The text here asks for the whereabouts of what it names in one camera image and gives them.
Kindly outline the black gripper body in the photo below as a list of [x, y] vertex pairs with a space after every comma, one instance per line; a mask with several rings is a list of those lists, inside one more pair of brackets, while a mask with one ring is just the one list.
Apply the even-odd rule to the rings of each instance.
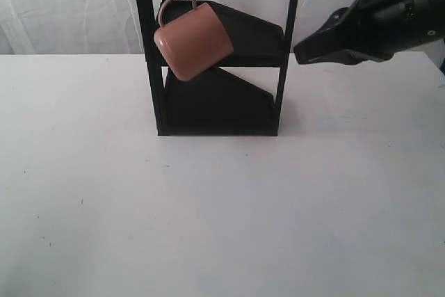
[[444, 0], [356, 0], [346, 48], [351, 63], [388, 61], [444, 39]]

